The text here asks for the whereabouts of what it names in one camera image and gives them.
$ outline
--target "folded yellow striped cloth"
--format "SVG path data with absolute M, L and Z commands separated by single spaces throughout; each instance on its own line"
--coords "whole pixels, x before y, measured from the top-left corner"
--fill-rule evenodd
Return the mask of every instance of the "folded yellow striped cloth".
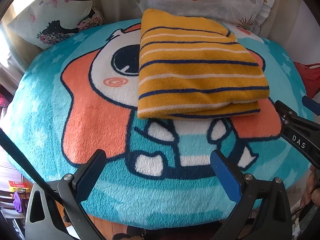
M 260 111 L 269 86 L 224 26 L 148 9 L 141 21 L 138 118 L 221 118 Z

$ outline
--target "metal screw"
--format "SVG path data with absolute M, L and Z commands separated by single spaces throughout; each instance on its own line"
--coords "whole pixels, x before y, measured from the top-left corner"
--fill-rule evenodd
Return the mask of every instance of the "metal screw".
M 250 173 L 246 173 L 246 174 L 244 175 L 244 178 L 245 178 L 246 180 L 253 180 L 253 176 L 252 176 L 252 174 L 250 174 Z
M 71 178 L 72 178 L 72 174 L 70 174 L 70 173 L 63 176 L 64 180 L 70 180 Z
M 281 182 L 282 182 L 282 179 L 279 178 L 279 177 L 276 177 L 276 178 L 275 178 L 275 181 L 276 181 L 276 183 L 281 183 Z

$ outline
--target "plush blanket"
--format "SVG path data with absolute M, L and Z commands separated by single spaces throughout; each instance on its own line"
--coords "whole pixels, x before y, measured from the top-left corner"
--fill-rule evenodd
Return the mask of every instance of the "plush blanket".
M 108 163 L 89 199 L 91 215 L 142 228 L 227 217 L 231 202 L 209 165 L 212 150 L 257 179 L 292 185 L 308 161 L 279 137 L 281 100 L 300 116 L 302 81 L 276 43 L 227 28 L 254 52 L 270 86 L 255 117 L 137 118 L 140 20 L 85 30 L 39 54 L 20 82 L 5 132 L 46 180 L 75 172 L 97 148 Z

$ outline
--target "red bag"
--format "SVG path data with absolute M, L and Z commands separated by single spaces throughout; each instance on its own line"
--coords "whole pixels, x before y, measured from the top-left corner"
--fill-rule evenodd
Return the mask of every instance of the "red bag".
M 303 65 L 299 62 L 293 62 L 298 70 L 304 87 L 306 88 L 307 97 L 314 98 L 320 92 L 320 67 L 310 68 L 312 66 L 320 66 L 320 63 Z

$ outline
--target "cartoon character print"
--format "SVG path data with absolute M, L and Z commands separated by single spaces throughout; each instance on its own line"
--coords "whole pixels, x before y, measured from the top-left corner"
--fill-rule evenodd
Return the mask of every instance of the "cartoon character print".
M 270 99 L 260 113 L 205 120 L 137 118 L 140 24 L 116 30 L 105 46 L 70 62 L 61 82 L 71 95 L 62 150 L 72 165 L 85 163 L 100 148 L 109 161 L 124 158 L 128 170 L 148 179 L 199 179 L 214 176 L 210 153 L 248 169 L 258 158 L 251 142 L 279 138 L 280 118 Z M 250 51 L 264 70 L 265 61 Z

